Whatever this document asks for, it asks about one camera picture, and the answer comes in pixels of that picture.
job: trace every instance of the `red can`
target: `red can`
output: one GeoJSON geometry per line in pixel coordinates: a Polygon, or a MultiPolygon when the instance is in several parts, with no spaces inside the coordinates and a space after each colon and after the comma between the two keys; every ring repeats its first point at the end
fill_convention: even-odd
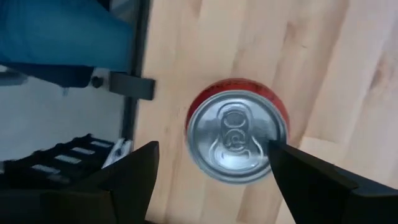
{"type": "Polygon", "coordinates": [[[247,184],[271,171],[268,140],[287,141],[289,117],[265,85],[230,78],[193,101],[185,123],[190,154],[200,169],[230,184],[247,184]]]}

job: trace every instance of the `pull tab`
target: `pull tab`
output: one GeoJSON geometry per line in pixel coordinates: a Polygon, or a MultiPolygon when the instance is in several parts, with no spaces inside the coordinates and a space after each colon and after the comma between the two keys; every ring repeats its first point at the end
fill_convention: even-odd
{"type": "Polygon", "coordinates": [[[228,103],[217,115],[219,136],[210,147],[212,163],[228,170],[255,168],[264,160],[264,150],[251,134],[252,112],[242,103],[228,103]]]}

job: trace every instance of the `wooden floor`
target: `wooden floor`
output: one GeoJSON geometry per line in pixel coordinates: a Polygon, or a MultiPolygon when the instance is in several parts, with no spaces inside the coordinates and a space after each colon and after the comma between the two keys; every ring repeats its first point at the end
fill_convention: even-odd
{"type": "Polygon", "coordinates": [[[294,223],[274,177],[226,185],[191,160],[183,123],[209,84],[271,87],[291,120],[289,144],[398,188],[397,0],[154,0],[139,147],[160,141],[147,219],[156,223],[294,223]]]}

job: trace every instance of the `blue fabric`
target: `blue fabric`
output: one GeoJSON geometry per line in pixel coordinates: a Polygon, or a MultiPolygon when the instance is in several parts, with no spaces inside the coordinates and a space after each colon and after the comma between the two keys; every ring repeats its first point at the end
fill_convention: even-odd
{"type": "Polygon", "coordinates": [[[132,29],[95,0],[0,0],[0,63],[126,72],[132,29]]]}

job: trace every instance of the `can lid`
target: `can lid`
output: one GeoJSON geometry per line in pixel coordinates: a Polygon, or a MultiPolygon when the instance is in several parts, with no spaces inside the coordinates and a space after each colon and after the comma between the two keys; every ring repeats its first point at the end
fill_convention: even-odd
{"type": "Polygon", "coordinates": [[[208,98],[187,129],[195,162],[208,175],[230,184],[250,183],[271,171],[268,140],[286,142],[286,123],[267,98],[245,90],[208,98]]]}

